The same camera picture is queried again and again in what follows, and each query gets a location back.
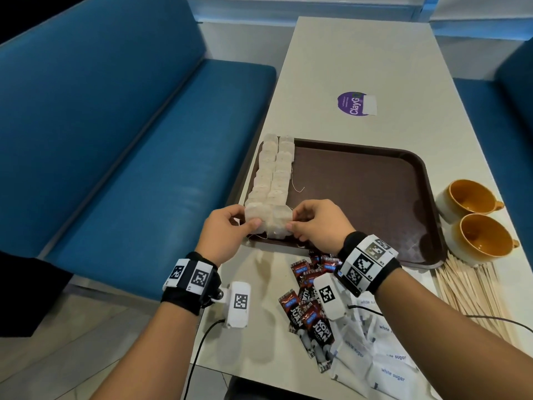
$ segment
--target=cup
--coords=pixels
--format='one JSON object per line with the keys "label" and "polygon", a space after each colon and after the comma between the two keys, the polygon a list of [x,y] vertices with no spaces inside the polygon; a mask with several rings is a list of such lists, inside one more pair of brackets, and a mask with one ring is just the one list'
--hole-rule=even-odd
{"label": "cup", "polygon": [[437,195],[435,203],[440,215],[449,224],[470,213],[486,215],[505,206],[486,187],[470,180],[453,181]]}
{"label": "cup", "polygon": [[480,213],[466,215],[444,228],[444,239],[450,251],[470,265],[497,260],[520,247],[505,227]]}

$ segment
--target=brown serving tray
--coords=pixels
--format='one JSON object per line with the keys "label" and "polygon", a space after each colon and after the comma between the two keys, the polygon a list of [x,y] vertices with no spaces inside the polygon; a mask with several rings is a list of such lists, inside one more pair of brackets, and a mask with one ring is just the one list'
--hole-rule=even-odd
{"label": "brown serving tray", "polygon": [[[437,268],[447,249],[424,162],[407,150],[295,139],[287,205],[305,199],[331,199],[352,225],[395,248],[405,266]],[[258,156],[248,185],[259,168]],[[256,241],[303,247],[290,236]]]}

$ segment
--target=table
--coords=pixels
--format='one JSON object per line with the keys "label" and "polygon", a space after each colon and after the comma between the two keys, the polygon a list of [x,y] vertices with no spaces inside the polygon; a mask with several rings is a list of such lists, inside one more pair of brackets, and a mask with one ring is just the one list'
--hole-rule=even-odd
{"label": "table", "polygon": [[[346,92],[375,95],[377,115],[341,111],[337,98]],[[499,195],[428,24],[299,18],[262,132],[410,150],[423,159],[434,194],[468,178]],[[494,217],[516,235],[505,209]],[[303,255],[263,242],[240,247],[221,268],[221,278],[252,285],[248,328],[213,329],[198,364],[323,400],[362,398],[327,373],[320,375],[299,338],[287,332],[278,297],[296,289],[289,265]],[[533,326],[533,274],[523,251],[498,260],[496,268],[512,318]],[[415,275],[435,293],[429,272]],[[221,317],[220,307],[206,310],[195,351],[203,332]],[[522,349],[533,356],[533,335],[516,331]],[[371,398],[389,397],[372,390]]]}

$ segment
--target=person's right hand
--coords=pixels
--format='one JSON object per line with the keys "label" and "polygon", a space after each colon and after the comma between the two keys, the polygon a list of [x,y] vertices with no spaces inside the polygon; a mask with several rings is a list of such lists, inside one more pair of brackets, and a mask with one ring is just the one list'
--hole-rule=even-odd
{"label": "person's right hand", "polygon": [[301,242],[310,240],[316,248],[331,254],[338,254],[346,236],[356,231],[341,208],[329,199],[301,202],[293,210],[293,221],[287,223],[287,230]]}

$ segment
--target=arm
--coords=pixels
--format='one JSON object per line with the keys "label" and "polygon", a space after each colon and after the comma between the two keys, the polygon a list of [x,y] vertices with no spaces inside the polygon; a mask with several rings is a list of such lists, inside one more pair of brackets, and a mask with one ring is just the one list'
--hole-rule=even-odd
{"label": "arm", "polygon": [[[244,207],[232,205],[213,211],[203,224],[195,251],[217,267],[232,258],[244,236],[261,220],[237,226]],[[183,391],[198,316],[169,302],[163,302],[148,326],[120,360],[91,400],[178,399]]]}
{"label": "arm", "polygon": [[[301,241],[338,253],[355,229],[331,201],[303,201],[287,225]],[[390,327],[444,399],[533,398],[533,359],[461,315],[403,269],[377,288]]]}

